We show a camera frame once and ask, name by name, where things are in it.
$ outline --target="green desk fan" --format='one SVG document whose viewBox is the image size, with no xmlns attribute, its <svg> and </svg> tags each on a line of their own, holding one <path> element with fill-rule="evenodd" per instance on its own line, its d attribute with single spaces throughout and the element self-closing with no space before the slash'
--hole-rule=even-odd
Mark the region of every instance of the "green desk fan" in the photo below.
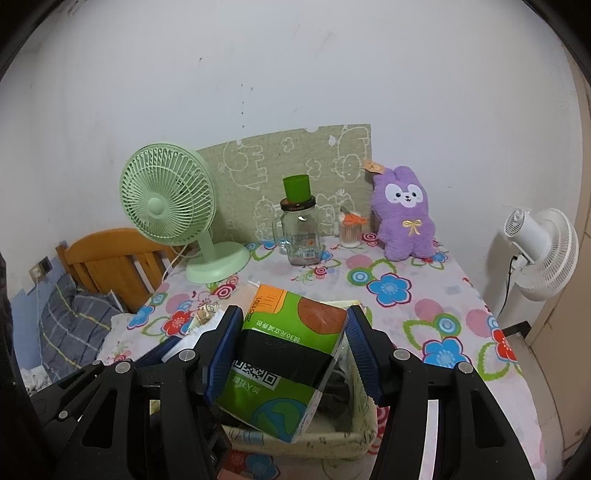
<svg viewBox="0 0 591 480">
<path fill-rule="evenodd" d="M 165 143 L 141 148 L 125 164 L 119 195 L 129 220 L 150 240 L 171 246 L 199 242 L 200 253 L 187 264 L 191 282 L 228 278 L 251 257 L 239 243 L 212 242 L 216 189 L 197 152 Z"/>
</svg>

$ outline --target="wooden bed frame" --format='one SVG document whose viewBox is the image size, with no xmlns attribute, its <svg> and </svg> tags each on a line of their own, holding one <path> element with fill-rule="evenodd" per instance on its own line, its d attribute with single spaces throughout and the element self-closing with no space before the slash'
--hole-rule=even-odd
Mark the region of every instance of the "wooden bed frame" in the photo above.
<svg viewBox="0 0 591 480">
<path fill-rule="evenodd" d="M 171 262 L 177 256 L 171 247 L 149 240 L 134 228 L 92 233 L 70 247 L 60 244 L 56 251 L 76 283 L 94 293 L 113 290 L 134 313 L 150 297 L 134 260 L 155 290 L 164 274 L 161 255 Z"/>
</svg>

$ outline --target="price tag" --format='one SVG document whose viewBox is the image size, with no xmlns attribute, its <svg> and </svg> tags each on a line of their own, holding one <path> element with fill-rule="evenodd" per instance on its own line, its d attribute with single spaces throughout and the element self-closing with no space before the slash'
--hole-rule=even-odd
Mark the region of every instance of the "price tag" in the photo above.
<svg viewBox="0 0 591 480">
<path fill-rule="evenodd" d="M 365 160 L 365 162 L 363 163 L 363 167 L 367 171 L 371 171 L 373 173 L 384 173 L 386 171 L 386 167 L 380 165 L 379 163 L 375 163 L 371 160 Z"/>
</svg>

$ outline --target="table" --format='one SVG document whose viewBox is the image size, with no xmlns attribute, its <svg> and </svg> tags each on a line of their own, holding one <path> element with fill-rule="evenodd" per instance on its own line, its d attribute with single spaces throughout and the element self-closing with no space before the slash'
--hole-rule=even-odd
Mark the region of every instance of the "table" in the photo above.
<svg viewBox="0 0 591 480">
<path fill-rule="evenodd" d="M 169 335 L 186 333 L 191 312 L 206 303 L 231 299 L 241 282 L 267 283 L 314 300 L 359 300 L 375 329 L 426 363 L 451 368 L 472 363 L 505 412 L 537 479 L 546 479 L 544 446 L 530 390 L 495 318 L 452 258 L 434 241 L 431 258 L 390 262 L 374 233 L 353 249 L 323 238 L 322 261 L 294 267 L 273 244 L 249 244 L 251 260 L 237 275 L 208 285 L 186 280 L 179 265 L 126 326 L 108 362 L 139 358 Z M 369 478 L 388 410 L 378 409 L 378 438 L 357 460 L 276 457 L 232 451 L 226 468 L 256 480 L 353 480 Z M 432 476 L 437 404 L 430 402 L 423 471 Z"/>
</svg>

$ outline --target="black cable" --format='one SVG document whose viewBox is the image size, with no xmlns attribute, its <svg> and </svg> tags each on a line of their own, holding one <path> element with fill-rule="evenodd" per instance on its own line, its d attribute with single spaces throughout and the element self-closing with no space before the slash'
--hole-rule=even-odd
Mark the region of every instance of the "black cable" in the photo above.
<svg viewBox="0 0 591 480">
<path fill-rule="evenodd" d="M 497 317 L 501 316 L 501 313 L 503 313 L 503 309 L 505 308 L 505 305 L 507 305 L 507 299 L 509 298 L 509 289 L 511 288 L 511 274 L 513 273 L 513 262 L 515 260 L 517 260 L 517 255 L 513 255 L 513 258 L 511 258 L 511 261 L 509 262 L 509 276 L 507 278 L 507 291 L 505 292 L 505 301 L 503 302 L 503 306 L 501 307 L 501 311 L 499 312 L 499 314 L 497 315 Z"/>
</svg>

